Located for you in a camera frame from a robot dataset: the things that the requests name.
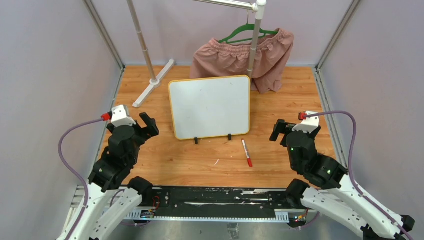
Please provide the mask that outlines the white red marker pen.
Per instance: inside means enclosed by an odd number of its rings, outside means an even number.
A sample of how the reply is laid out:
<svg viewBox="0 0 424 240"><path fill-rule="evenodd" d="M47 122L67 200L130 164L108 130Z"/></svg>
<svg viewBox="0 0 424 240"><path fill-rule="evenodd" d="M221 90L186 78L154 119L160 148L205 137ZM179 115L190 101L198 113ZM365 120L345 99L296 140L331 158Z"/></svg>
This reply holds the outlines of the white red marker pen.
<svg viewBox="0 0 424 240"><path fill-rule="evenodd" d="M246 142L245 142L245 140L244 140L244 139L242 139L242 140L241 140L241 142L242 142L243 149L244 149L244 152L245 152L245 155L246 155L246 158L247 158L248 166L249 166L250 168L252 168L252 167L253 167L253 163L252 163L251 156L250 156L250 154L249 154L249 150L248 150L248 147L247 147L247 145L246 145Z"/></svg>

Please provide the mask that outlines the yellow framed whiteboard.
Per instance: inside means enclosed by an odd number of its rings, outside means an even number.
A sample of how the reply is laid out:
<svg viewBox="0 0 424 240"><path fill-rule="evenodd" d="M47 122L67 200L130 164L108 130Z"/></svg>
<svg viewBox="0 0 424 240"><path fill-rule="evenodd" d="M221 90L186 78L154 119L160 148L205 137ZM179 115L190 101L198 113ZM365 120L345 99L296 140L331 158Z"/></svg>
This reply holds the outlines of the yellow framed whiteboard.
<svg viewBox="0 0 424 240"><path fill-rule="evenodd" d="M178 140L250 131L251 79L246 75L174 80L168 93Z"/></svg>

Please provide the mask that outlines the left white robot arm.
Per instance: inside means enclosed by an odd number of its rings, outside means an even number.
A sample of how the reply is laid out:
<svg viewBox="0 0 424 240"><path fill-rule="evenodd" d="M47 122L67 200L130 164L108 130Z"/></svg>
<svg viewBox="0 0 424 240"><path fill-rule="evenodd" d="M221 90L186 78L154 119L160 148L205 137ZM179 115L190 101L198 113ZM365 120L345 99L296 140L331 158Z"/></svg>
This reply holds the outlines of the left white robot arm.
<svg viewBox="0 0 424 240"><path fill-rule="evenodd" d="M140 113L146 124L141 127L126 111L112 110L99 119L80 123L68 129L59 139L58 154L64 166L82 183L84 194L67 227L59 236L60 240L106 240L124 218L138 205L149 206L153 201L153 185L142 177L130 180L122 190L122 182L138 162L142 145L159 135L156 120L146 112ZM107 129L111 133L108 145L100 159L93 165L88 177L84 179L65 160L63 141L65 137L80 127L109 121ZM118 202L112 198L122 190Z"/></svg>

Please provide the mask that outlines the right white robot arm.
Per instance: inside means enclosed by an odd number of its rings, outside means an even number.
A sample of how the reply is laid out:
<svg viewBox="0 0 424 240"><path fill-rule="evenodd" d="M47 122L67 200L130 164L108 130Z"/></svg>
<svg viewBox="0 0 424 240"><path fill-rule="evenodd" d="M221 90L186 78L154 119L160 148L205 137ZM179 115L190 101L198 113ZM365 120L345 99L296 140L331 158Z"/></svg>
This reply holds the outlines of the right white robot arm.
<svg viewBox="0 0 424 240"><path fill-rule="evenodd" d="M307 125L277 120L270 141L287 149L290 167L306 181L294 179L286 189L285 201L292 209L303 206L317 210L350 229L364 240L403 240L415 225L409 215L397 214L352 181L348 169L330 156L318 153L315 137L319 121Z"/></svg>

